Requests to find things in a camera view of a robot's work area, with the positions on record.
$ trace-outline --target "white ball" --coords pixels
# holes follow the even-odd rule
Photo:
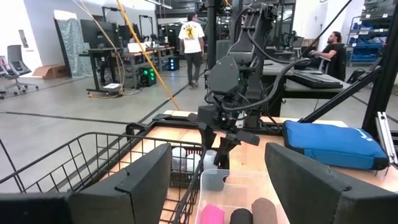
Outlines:
[[[187,171],[194,172],[199,165],[200,155],[190,154],[187,156]]]
[[[172,169],[176,170],[186,170],[187,168],[187,159],[185,156],[187,155],[187,151],[182,147],[175,147],[172,150]]]
[[[187,151],[182,147],[175,147],[172,150],[173,157],[186,157]]]

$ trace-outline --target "clear plastic bin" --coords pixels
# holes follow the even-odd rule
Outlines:
[[[266,172],[206,170],[200,179],[200,199],[195,223],[200,224],[201,211],[211,204],[224,210],[224,223],[229,224],[231,214],[236,209],[252,211],[252,203],[259,198],[274,203],[278,224],[289,223]]]

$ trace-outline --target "shelving unit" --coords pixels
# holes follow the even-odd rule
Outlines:
[[[351,21],[347,49],[351,51],[348,65],[372,64],[384,47],[394,11],[394,1],[367,0],[361,16]]]

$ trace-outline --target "blue bag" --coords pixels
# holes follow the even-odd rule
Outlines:
[[[383,170],[389,160],[366,131],[327,124],[283,124],[285,146],[316,161],[352,169]]]

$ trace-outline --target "man in white t-shirt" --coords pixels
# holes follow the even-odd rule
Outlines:
[[[198,15],[196,13],[189,14],[188,22],[181,26],[180,35],[178,35],[180,39],[180,53],[185,54],[185,59],[188,63],[188,84],[190,88],[198,86],[201,58],[205,53],[205,43],[203,41],[205,34],[197,21]],[[193,77],[192,64],[195,64],[195,74]]]

